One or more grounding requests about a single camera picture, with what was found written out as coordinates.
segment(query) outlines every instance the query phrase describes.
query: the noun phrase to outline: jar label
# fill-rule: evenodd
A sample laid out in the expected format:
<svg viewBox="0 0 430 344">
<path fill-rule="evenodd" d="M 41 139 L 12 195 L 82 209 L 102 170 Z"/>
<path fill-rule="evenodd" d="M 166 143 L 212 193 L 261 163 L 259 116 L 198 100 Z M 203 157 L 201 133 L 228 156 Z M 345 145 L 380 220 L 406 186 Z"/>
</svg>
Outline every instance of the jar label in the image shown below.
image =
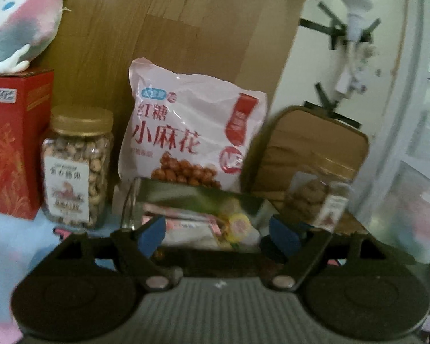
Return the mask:
<svg viewBox="0 0 430 344">
<path fill-rule="evenodd" d="M 89 165 L 47 156 L 44 173 L 51 215 L 89 222 Z"/>
<path fill-rule="evenodd" d="M 338 195 L 328 195 L 315 218 L 315 227 L 333 232 L 341 219 L 349 199 Z"/>
</svg>

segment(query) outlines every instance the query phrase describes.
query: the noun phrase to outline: gold pattern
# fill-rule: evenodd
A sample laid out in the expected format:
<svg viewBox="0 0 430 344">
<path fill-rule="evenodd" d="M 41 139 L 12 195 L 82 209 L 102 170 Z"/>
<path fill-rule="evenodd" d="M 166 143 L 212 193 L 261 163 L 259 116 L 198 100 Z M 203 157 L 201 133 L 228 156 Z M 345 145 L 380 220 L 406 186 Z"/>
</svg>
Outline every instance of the gold pattern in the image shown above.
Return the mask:
<svg viewBox="0 0 430 344">
<path fill-rule="evenodd" d="M 29 217 L 31 209 L 27 196 L 21 196 L 26 186 L 26 175 L 21 153 L 13 143 L 15 136 L 11 125 L 0 127 L 0 212 L 12 216 Z"/>
<path fill-rule="evenodd" d="M 48 101 L 48 100 L 49 100 L 49 94 L 47 94 L 46 96 L 44 96 L 44 97 L 42 97 L 42 98 L 40 98 L 40 99 L 37 99 L 35 102 L 33 102 L 33 103 L 31 103 L 31 104 L 29 104 L 29 105 L 27 106 L 27 111 L 30 111 L 30 110 L 34 109 L 34 108 L 35 108 L 35 107 L 37 107 L 39 104 L 42 104 L 43 102 Z"/>
</svg>

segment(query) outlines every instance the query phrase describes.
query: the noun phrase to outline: gold jar lid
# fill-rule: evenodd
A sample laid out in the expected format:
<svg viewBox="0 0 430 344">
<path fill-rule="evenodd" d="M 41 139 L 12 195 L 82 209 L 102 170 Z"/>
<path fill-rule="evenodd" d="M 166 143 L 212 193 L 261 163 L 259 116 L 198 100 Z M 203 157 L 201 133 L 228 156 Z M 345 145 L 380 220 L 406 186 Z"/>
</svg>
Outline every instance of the gold jar lid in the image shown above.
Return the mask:
<svg viewBox="0 0 430 344">
<path fill-rule="evenodd" d="M 99 107 L 56 106 L 51 110 L 51 129 L 66 136 L 99 136 L 111 132 L 113 113 Z"/>
<path fill-rule="evenodd" d="M 356 175 L 356 170 L 352 167 L 347 167 L 341 163 L 331 160 L 317 153 L 312 153 L 314 164 L 325 173 L 336 175 L 348 180 L 353 180 Z"/>
</svg>

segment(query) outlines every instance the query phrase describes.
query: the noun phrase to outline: gray ribbed platform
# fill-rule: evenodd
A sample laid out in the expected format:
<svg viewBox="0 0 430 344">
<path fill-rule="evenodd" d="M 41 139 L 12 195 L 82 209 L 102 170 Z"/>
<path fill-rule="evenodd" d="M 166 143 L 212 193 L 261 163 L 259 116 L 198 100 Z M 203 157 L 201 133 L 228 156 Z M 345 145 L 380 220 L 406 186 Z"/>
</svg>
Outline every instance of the gray ribbed platform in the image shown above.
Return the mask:
<svg viewBox="0 0 430 344">
<path fill-rule="evenodd" d="M 83 344 L 345 344 L 316 323 L 294 294 L 265 288 L 258 278 L 184 278 L 170 292 L 148 295 L 131 319 Z M 49 344 L 26 338 L 21 344 Z M 420 344 L 409 336 L 388 344 Z"/>
</svg>

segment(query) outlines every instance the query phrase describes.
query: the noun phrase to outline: black bracket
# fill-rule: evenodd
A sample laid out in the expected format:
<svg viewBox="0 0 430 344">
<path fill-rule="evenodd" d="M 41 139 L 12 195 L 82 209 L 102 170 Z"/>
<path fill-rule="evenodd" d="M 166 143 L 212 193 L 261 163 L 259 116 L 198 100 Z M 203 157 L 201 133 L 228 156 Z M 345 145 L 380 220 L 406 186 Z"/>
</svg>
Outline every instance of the black bracket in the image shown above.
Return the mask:
<svg viewBox="0 0 430 344">
<path fill-rule="evenodd" d="M 337 46 L 337 41 L 339 38 L 345 38 L 347 34 L 347 25 L 344 24 L 338 16 L 336 16 L 327 5 L 323 2 L 319 2 L 317 5 L 328 17 L 331 19 L 330 27 L 321 25 L 319 23 L 312 22 L 311 20 L 301 18 L 299 20 L 299 25 L 303 27 L 310 28 L 314 31 L 319 31 L 324 33 L 325 35 L 330 36 L 330 48 L 331 50 L 335 50 Z M 377 18 L 368 28 L 363 31 L 360 41 L 361 42 L 369 42 L 373 43 L 373 31 L 381 24 L 381 20 Z"/>
<path fill-rule="evenodd" d="M 318 106 L 316 104 L 313 104 L 313 103 L 306 101 L 306 102 L 304 102 L 304 107 L 306 107 L 307 109 L 310 109 L 310 110 L 320 110 L 323 112 L 324 116 L 331 118 L 331 119 L 339 120 L 343 123 L 346 123 L 346 124 L 352 126 L 355 129 L 361 128 L 361 124 L 359 122 L 357 122 L 353 119 L 350 119 L 344 115 L 338 114 L 337 112 L 334 112 L 334 110 L 339 106 L 339 102 L 338 101 L 331 102 L 329 100 L 329 98 L 326 95 L 325 91 L 323 90 L 322 84 L 320 82 L 315 84 L 314 87 L 315 87 L 315 91 L 317 92 L 317 94 L 319 96 L 321 106 Z"/>
</svg>

